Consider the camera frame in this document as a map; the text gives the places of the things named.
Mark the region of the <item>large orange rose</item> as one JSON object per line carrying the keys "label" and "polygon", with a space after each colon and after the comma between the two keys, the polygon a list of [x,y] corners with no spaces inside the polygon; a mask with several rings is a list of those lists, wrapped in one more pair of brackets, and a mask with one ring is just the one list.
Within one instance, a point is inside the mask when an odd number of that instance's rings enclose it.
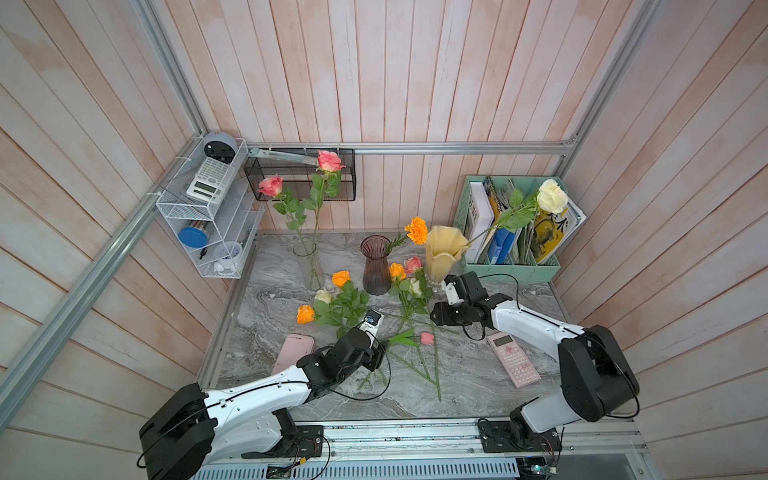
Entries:
{"label": "large orange rose", "polygon": [[297,310],[296,321],[299,325],[314,324],[315,326],[333,328],[336,337],[341,338],[355,323],[342,315],[342,309],[325,303],[315,306],[302,305]]}

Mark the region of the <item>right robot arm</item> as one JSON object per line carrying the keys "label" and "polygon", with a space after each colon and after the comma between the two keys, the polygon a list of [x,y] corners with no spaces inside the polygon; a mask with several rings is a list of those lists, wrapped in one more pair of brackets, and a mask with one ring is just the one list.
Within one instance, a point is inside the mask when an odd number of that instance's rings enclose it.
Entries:
{"label": "right robot arm", "polygon": [[557,361],[560,387],[517,408],[498,433],[485,432],[508,451],[557,447],[560,427],[597,422],[621,405],[638,400],[640,387],[611,331],[582,328],[536,313],[512,297],[494,294],[479,300],[443,301],[430,318],[438,326],[479,323],[522,340]]}

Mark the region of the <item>pink rose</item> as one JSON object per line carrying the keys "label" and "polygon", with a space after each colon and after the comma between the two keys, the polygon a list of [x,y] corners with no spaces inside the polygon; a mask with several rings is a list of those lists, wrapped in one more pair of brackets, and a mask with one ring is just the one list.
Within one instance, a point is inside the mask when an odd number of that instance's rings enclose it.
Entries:
{"label": "pink rose", "polygon": [[[440,384],[435,329],[429,327],[426,321],[419,321],[417,319],[417,316],[426,316],[428,314],[428,307],[434,292],[429,285],[424,265],[419,257],[412,257],[411,259],[406,260],[402,265],[405,268],[407,278],[400,282],[392,281],[392,286],[389,290],[389,294],[400,303],[399,327],[396,334],[413,329],[417,333],[430,332],[435,336],[433,345],[422,345],[419,347],[409,346],[416,351],[418,357],[417,364],[405,359],[402,359],[402,362],[409,369],[430,383],[435,388],[437,399],[441,401],[442,389]],[[416,278],[420,281],[422,290],[421,298],[415,297],[410,291],[410,280],[412,278]]]}
{"label": "pink rose", "polygon": [[304,201],[305,208],[313,211],[316,217],[313,241],[316,241],[320,212],[325,199],[336,198],[339,194],[342,169],[342,160],[337,153],[323,150],[318,152],[317,168],[311,175],[310,197]]}

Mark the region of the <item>orange marigold flower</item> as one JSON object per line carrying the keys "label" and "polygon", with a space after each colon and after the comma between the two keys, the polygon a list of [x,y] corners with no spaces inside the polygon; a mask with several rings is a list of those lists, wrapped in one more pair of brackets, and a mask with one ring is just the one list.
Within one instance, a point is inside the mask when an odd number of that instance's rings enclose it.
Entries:
{"label": "orange marigold flower", "polygon": [[407,240],[411,240],[415,245],[423,245],[427,240],[427,235],[426,222],[420,217],[414,217],[404,227],[403,232],[399,232],[393,240],[386,242],[384,252],[386,255],[391,254],[396,248],[403,246]]}

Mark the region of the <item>small orange rose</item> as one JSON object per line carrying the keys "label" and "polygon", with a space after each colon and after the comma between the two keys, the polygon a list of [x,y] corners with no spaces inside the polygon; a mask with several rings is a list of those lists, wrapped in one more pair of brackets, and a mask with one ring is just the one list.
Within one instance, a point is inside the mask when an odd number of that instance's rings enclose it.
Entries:
{"label": "small orange rose", "polygon": [[342,288],[350,279],[351,275],[347,270],[338,271],[332,275],[332,283],[339,288]]}

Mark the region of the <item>cream white rose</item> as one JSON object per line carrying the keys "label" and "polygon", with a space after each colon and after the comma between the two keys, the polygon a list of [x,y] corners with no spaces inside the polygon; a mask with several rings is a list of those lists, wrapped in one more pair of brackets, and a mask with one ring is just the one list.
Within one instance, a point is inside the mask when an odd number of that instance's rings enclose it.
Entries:
{"label": "cream white rose", "polygon": [[522,228],[533,222],[541,212],[559,214],[567,206],[569,197],[561,186],[553,179],[547,179],[537,192],[524,197],[515,190],[509,197],[509,207],[502,211],[488,228],[474,236],[469,244],[484,240],[499,229],[510,231]]}

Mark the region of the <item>pink rose flower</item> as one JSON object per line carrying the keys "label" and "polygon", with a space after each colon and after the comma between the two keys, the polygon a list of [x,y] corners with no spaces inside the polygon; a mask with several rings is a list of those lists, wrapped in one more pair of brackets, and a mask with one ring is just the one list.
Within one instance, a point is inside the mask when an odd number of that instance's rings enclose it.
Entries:
{"label": "pink rose flower", "polygon": [[285,225],[299,240],[314,242],[303,232],[307,220],[305,204],[284,185],[281,176],[267,177],[259,183],[259,192],[273,202],[277,213],[285,217]]}

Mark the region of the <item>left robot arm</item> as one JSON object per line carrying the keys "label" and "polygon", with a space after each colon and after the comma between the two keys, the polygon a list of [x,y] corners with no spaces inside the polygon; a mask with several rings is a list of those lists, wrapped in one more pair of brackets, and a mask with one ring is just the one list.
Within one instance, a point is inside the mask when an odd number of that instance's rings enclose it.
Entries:
{"label": "left robot arm", "polygon": [[223,390],[188,384],[140,428],[137,467],[149,479],[190,479],[216,461],[278,450],[295,434],[291,408],[333,393],[361,367],[376,370],[387,346],[356,327],[270,377]]}

